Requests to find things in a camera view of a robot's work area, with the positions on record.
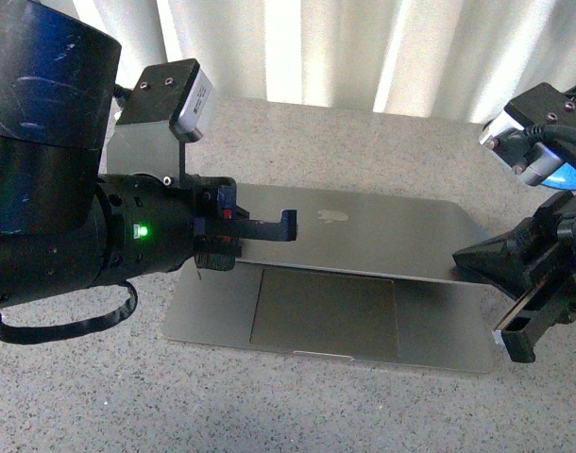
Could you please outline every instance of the black cable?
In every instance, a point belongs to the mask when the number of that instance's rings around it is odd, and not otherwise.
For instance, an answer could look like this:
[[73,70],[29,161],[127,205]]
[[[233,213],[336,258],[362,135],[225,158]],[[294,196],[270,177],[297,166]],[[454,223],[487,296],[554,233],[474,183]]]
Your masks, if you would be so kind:
[[538,142],[561,141],[576,146],[576,127],[560,125],[534,125],[520,131],[527,139],[529,145]]
[[116,102],[118,103],[118,107],[123,109],[124,107],[127,106],[128,99],[132,93],[133,93],[132,90],[129,90],[128,88],[121,87],[120,85],[118,85],[116,83],[114,85],[114,91],[113,91],[112,95],[113,95],[114,99],[116,99]]
[[77,321],[61,326],[47,327],[16,327],[3,323],[3,315],[0,312],[0,341],[11,344],[42,344],[58,342],[71,338],[82,337],[90,333],[102,332],[125,321],[137,308],[137,291],[127,281],[119,286],[127,288],[129,298],[118,309],[97,316],[95,318]]

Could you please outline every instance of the trackpad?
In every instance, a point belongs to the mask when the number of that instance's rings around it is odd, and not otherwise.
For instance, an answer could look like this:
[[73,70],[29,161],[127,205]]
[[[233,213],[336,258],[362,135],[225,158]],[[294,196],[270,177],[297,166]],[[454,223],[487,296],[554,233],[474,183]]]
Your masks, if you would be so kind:
[[282,351],[394,361],[393,281],[265,269],[250,343]]

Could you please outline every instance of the apple logo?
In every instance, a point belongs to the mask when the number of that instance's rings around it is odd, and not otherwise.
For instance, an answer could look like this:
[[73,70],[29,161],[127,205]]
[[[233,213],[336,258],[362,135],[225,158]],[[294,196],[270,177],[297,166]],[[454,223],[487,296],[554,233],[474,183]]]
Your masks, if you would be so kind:
[[318,219],[325,221],[327,224],[346,222],[348,220],[348,215],[340,210],[319,210],[317,213],[319,214]]

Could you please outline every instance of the scratch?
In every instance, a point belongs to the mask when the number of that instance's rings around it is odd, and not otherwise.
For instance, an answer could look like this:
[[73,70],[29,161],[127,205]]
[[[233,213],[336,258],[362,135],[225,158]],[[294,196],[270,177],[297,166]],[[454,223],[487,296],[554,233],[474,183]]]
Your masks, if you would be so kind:
[[20,126],[25,127],[26,129],[39,129],[39,130],[44,129],[44,126],[41,126],[38,123],[31,123],[31,122],[20,123]]
[[50,102],[53,104],[65,104],[63,101],[59,101],[58,99],[49,99],[48,97],[35,97],[35,101],[42,101],[42,102]]
[[0,126],[6,130],[6,132],[13,137],[14,139],[17,139],[17,135],[15,135],[13,132],[11,132],[11,129],[9,129],[8,127],[6,127],[3,123],[0,122]]
[[[1,83],[8,85],[7,81],[3,77],[1,77],[1,74],[0,74],[0,81],[1,81]],[[13,96],[13,100],[15,101],[15,104],[17,104],[17,107],[22,111],[22,114],[25,115],[24,106],[22,106],[22,103],[20,102],[17,95],[15,94],[15,91],[9,87],[8,92],[11,94],[11,96]]]
[[75,87],[73,85],[68,85],[67,83],[57,82],[55,80],[51,80],[50,78],[38,77],[37,75],[24,75],[23,77],[18,77],[17,81],[18,82],[23,82],[23,81],[45,82],[45,83],[50,83],[51,85],[56,85],[58,87],[67,88],[67,89],[72,90],[74,92],[84,93],[84,90],[79,90],[77,87]]

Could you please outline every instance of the screw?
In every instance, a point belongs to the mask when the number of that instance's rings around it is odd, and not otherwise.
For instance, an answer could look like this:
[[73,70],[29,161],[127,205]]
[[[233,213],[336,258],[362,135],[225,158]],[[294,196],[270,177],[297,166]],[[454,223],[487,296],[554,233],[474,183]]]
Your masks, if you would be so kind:
[[517,163],[513,166],[513,173],[515,173],[515,175],[519,176],[525,171],[525,168],[526,168],[525,165]]
[[487,149],[494,149],[496,148],[496,146],[498,146],[498,144],[500,143],[500,141],[498,139],[488,139],[487,142],[484,143],[484,146]]

